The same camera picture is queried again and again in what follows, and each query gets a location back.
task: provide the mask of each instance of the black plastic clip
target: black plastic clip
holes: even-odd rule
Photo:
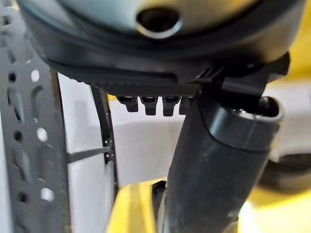
[[[156,104],[158,97],[140,97],[140,101],[145,105],[146,115],[155,116],[156,115]]]
[[[180,101],[180,97],[163,97],[163,115],[165,117],[172,117],[174,107]]]
[[[137,97],[117,97],[117,99],[121,104],[126,106],[126,109],[129,113],[138,112]]]

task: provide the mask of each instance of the black plastic mount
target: black plastic mount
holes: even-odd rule
[[[12,231],[70,233],[68,163],[103,153],[112,180],[111,205],[118,191],[106,93],[92,87],[103,147],[68,154],[57,72],[33,51],[10,1],[0,6],[0,24],[0,107]]]

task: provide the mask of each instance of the yellow surface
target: yellow surface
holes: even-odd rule
[[[311,190],[293,195],[257,187],[239,225],[240,233],[311,233]]]
[[[126,186],[118,192],[107,233],[156,233],[148,181]]]
[[[156,233],[149,181],[122,188],[107,233]],[[311,190],[281,194],[256,187],[240,213],[239,233],[311,233]]]

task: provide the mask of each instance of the blurred background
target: blurred background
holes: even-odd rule
[[[311,1],[293,48],[292,64],[287,77],[268,85],[265,95],[281,101],[286,116],[279,139],[271,155],[273,161],[288,153],[311,153]],[[68,152],[102,146],[99,121],[90,87],[60,75]],[[162,116],[162,101],[157,115],[128,113],[125,105],[110,96],[114,125],[119,185],[162,178],[167,172],[183,124],[184,116]],[[0,134],[0,226],[9,232],[9,213],[4,150]],[[72,223],[76,233],[103,232],[102,221],[104,161],[102,155],[75,162],[69,166]]]

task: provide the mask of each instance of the black plastic housing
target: black plastic housing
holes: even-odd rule
[[[35,47],[59,72],[118,96],[193,96],[214,64],[268,63],[284,55],[305,0],[260,1],[218,28],[152,40],[84,19],[56,0],[18,0]]]

